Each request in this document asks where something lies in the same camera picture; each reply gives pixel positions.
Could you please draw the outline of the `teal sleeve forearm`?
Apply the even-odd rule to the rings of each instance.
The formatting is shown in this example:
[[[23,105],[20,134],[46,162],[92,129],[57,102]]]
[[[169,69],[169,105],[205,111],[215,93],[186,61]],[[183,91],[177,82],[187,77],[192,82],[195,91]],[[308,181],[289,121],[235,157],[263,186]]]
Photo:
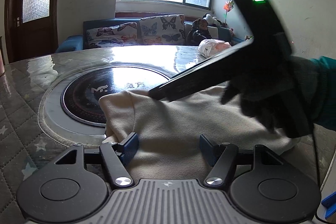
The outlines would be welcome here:
[[[311,59],[317,68],[314,123],[335,131],[335,59]]]

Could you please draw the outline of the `gloved right hand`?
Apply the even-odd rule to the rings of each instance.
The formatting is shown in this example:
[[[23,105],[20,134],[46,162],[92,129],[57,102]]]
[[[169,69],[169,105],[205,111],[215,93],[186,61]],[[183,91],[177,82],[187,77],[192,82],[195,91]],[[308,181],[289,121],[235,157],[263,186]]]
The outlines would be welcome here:
[[[221,103],[240,97],[243,115],[255,118],[269,132],[280,128],[289,138],[310,135],[317,112],[321,70],[302,57],[260,58],[229,81]]]

